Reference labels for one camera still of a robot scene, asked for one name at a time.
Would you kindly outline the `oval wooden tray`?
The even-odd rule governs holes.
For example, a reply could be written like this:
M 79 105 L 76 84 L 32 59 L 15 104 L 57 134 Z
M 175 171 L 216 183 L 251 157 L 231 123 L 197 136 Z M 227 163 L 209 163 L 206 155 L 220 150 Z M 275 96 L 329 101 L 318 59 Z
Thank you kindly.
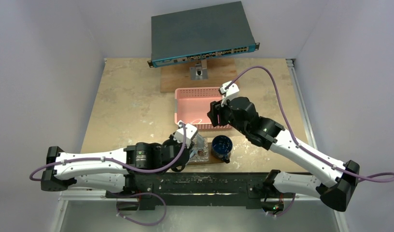
M 200 163 L 200 164 L 188 164 L 187 165 L 205 165 L 205 164 L 220 164 L 220 163 L 225 163 L 223 161 L 220 161 L 218 159 L 216 159 L 213 155 L 211 155 L 211 142 L 208 141 L 208 149 L 209 149 L 209 161 L 208 162 L 204 162 L 204 163 Z

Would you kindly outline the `metal stand bracket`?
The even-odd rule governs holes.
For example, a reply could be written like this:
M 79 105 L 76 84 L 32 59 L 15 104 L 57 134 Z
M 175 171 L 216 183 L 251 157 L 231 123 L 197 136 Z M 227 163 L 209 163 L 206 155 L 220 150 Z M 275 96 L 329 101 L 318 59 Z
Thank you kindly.
M 208 79 L 207 61 L 198 61 L 194 66 L 189 68 L 191 80 Z

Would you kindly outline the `pink plastic basket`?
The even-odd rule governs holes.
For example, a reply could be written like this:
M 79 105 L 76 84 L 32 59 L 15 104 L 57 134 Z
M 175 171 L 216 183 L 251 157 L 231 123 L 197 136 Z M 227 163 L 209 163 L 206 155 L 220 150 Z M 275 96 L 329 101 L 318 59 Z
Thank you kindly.
M 207 116 L 210 103 L 222 99 L 216 87 L 178 88 L 174 92 L 174 122 L 190 123 L 200 131 L 230 130 L 232 127 L 211 124 Z

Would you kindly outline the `network switch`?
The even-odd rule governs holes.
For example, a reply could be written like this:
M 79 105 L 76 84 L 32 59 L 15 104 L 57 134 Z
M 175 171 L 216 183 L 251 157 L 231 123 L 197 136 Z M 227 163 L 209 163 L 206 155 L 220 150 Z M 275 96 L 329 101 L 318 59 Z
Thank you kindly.
M 257 51 L 241 1 L 152 16 L 151 68 Z

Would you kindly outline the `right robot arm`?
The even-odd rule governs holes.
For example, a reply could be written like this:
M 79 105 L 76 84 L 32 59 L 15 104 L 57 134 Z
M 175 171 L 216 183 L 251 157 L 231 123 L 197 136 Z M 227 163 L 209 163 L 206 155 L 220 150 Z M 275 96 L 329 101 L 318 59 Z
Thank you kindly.
M 214 127 L 230 125 L 253 145 L 280 154 L 310 173 L 272 171 L 263 184 L 266 195 L 299 193 L 319 198 L 336 211 L 346 211 L 358 184 L 357 162 L 334 159 L 303 143 L 282 124 L 260 116 L 246 97 L 227 100 L 225 104 L 213 101 L 207 116 Z

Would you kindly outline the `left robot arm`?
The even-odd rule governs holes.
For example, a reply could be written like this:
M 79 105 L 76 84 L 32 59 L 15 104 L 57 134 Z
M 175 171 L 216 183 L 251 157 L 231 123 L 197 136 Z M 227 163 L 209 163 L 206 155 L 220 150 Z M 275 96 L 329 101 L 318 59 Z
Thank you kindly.
M 136 184 L 126 178 L 135 174 L 181 172 L 194 148 L 194 142 L 182 144 L 174 139 L 164 143 L 137 143 L 112 151 L 73 154 L 51 146 L 41 176 L 41 190 L 64 191 L 83 187 L 104 189 L 129 198 Z

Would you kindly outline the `blue cup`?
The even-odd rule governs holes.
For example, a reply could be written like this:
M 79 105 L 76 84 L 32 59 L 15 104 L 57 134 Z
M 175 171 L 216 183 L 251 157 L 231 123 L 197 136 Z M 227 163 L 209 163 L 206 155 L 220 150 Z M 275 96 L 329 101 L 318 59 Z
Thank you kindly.
M 218 135 L 211 142 L 211 155 L 227 164 L 230 163 L 232 149 L 232 140 L 225 135 Z

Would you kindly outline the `black base frame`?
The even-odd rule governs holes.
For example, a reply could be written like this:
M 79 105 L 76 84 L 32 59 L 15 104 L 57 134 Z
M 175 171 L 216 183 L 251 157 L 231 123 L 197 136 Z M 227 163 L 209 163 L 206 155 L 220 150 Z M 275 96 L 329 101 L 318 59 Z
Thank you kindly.
M 266 186 L 267 172 L 262 173 L 165 173 L 129 174 L 117 193 L 106 192 L 106 198 L 135 198 L 139 193 L 140 210 L 167 206 L 244 206 L 246 209 L 269 207 L 265 199 L 293 193 L 279 193 Z

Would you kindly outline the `wooden base board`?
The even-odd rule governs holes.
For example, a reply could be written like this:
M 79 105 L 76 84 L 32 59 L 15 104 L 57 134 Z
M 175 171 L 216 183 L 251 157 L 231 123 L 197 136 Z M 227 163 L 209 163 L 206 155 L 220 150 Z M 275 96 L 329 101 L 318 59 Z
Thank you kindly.
M 207 60 L 208 79 L 191 80 L 189 68 L 196 63 L 193 61 L 160 68 L 160 92 L 170 93 L 188 87 L 219 87 L 237 77 L 234 58 L 214 58 Z

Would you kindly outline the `clear acrylic holder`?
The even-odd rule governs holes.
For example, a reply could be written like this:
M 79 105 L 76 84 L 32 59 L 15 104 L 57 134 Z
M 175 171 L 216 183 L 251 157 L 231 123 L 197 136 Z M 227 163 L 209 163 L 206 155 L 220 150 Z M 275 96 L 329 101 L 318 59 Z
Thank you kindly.
M 195 146 L 196 139 L 193 140 L 194 146 L 190 150 L 188 164 L 200 164 L 209 161 L 208 141 L 206 139 L 206 149 L 204 151 L 197 151 Z

